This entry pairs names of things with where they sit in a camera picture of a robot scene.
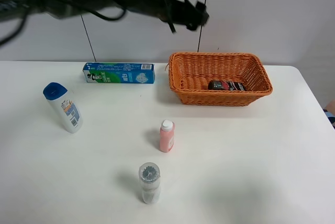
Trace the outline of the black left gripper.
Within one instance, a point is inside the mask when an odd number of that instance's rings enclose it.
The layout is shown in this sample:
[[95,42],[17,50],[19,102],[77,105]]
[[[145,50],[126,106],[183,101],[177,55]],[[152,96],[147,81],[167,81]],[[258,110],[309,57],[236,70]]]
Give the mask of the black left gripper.
[[160,21],[167,23],[171,31],[176,30],[174,25],[183,25],[190,31],[196,31],[209,19],[206,5],[201,2],[197,2],[194,6],[189,0],[183,2],[161,0],[161,4],[162,8],[157,17]]

